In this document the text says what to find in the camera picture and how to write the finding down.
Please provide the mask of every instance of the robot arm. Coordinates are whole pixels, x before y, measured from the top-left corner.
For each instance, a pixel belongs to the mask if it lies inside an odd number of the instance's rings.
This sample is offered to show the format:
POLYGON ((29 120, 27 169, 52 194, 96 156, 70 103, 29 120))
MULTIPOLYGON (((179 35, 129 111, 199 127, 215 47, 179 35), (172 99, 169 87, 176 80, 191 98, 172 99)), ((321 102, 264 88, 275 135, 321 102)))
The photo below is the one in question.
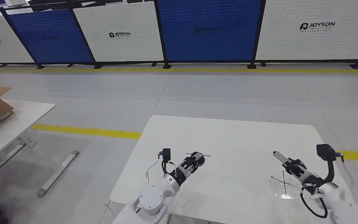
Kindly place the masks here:
POLYGON ((167 198, 174 197, 184 181, 205 162, 202 153, 193 152, 175 170, 168 173, 165 164, 171 163, 170 149, 164 149, 160 152, 160 155, 163 156, 163 178, 155 185, 145 186, 136 201, 126 204, 112 224, 158 224, 168 210, 169 202, 167 198), (135 210, 139 203, 142 210, 153 216, 154 220, 146 221, 137 215, 135 210))
POLYGON ((307 170, 305 164, 300 160, 286 158, 280 152, 274 151, 274 156, 282 162, 286 172, 296 177, 302 184, 301 199, 305 206, 319 218, 329 218, 332 224, 353 224, 358 220, 358 204, 350 204, 344 199, 344 191, 334 184, 335 176, 333 161, 336 156, 342 157, 336 153, 332 147, 327 144, 317 145, 317 154, 328 163, 328 175, 325 179, 313 174, 307 170), (307 190, 312 198, 319 201, 324 209, 324 215, 316 214, 308 207, 304 198, 303 190, 307 190))

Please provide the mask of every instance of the white tabletop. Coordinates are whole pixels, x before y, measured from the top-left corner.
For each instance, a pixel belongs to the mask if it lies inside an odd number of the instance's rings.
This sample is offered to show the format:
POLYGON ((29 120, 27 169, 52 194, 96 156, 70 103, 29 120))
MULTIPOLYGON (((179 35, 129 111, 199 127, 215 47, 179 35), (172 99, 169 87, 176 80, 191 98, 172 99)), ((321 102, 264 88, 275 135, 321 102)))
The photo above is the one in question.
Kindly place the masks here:
MULTIPOLYGON (((308 170, 322 178, 327 163, 317 156, 316 145, 323 143, 310 125, 244 122, 174 116, 152 116, 136 144, 111 200, 127 203, 135 200, 147 184, 145 172, 157 160, 157 153, 171 148, 171 158, 179 164, 185 153, 211 155, 182 185, 168 213, 221 223, 328 223, 314 217, 299 198, 299 183, 285 173, 273 157, 278 150, 286 157, 301 159, 308 170)), ((337 168, 334 182, 352 195, 337 168)), ((158 163, 149 172, 150 184, 163 175, 158 163)), ((322 213, 309 202, 317 213, 322 213)))
POLYGON ((0 150, 7 147, 23 131, 42 118, 55 105, 42 102, 4 100, 11 105, 14 114, 0 123, 0 150))

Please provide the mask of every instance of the table leg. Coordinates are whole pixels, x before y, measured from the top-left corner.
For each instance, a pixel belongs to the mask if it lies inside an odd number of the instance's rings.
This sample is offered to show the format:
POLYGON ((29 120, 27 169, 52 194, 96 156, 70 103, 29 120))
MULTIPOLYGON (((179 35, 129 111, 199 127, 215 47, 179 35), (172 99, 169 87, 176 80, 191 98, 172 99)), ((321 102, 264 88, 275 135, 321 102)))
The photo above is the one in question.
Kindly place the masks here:
POLYGON ((0 167, 5 164, 13 155, 15 155, 20 149, 22 149, 26 145, 25 142, 20 142, 15 148, 13 148, 8 154, 5 154, 3 152, 1 153, 1 162, 0 167))
POLYGON ((67 168, 67 166, 72 162, 72 160, 79 154, 77 150, 71 152, 71 154, 65 159, 65 161, 60 165, 56 161, 54 161, 49 156, 44 153, 40 153, 39 148, 41 148, 40 144, 35 141, 33 138, 22 135, 24 141, 29 145, 29 148, 32 150, 34 155, 43 160, 46 164, 48 164, 55 173, 50 177, 50 179, 43 185, 43 187, 37 192, 37 196, 42 198, 49 188, 54 184, 58 177, 62 174, 62 172, 67 168))
POLYGON ((42 198, 49 188, 53 185, 53 183, 57 180, 57 178, 62 174, 62 172, 67 168, 67 166, 72 162, 72 160, 78 155, 79 152, 74 150, 71 154, 66 158, 66 160, 61 165, 61 169, 55 172, 50 179, 44 184, 44 186, 37 192, 37 196, 42 198))

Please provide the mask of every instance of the yellow tape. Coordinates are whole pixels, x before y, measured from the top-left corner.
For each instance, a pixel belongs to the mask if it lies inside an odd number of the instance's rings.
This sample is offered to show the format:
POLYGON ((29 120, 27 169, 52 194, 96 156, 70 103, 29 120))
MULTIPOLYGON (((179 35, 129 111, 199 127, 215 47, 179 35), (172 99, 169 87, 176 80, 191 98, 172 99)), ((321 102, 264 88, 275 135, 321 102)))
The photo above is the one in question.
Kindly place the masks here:
POLYGON ((358 151, 338 151, 344 154, 345 160, 358 160, 358 151))
POLYGON ((48 124, 35 124, 31 127, 32 130, 47 130, 49 132, 62 132, 70 134, 86 134, 89 136, 107 136, 114 138, 130 138, 139 139, 141 133, 139 132, 125 132, 121 130, 105 130, 94 128, 77 128, 68 126, 48 125, 48 124))
POLYGON ((26 72, 26 73, 47 73, 47 72, 258 72, 258 73, 358 73, 358 69, 235 69, 235 68, 0 68, 1 73, 26 72))

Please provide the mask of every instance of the display panel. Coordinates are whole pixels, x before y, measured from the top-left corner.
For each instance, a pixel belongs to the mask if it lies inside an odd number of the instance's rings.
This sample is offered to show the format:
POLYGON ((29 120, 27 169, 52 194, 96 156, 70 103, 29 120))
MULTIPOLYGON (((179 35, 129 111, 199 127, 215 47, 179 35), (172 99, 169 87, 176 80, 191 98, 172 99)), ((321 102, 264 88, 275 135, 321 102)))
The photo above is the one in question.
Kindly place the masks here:
POLYGON ((5 18, 0 16, 0 63, 33 62, 5 18))
POLYGON ((97 62, 163 60, 154 2, 76 8, 97 62))
POLYGON ((261 0, 159 0, 168 60, 251 60, 261 0))
POLYGON ((357 8, 357 0, 267 0, 256 59, 357 59, 357 8))
POLYGON ((93 61, 70 10, 8 16, 39 63, 93 61))

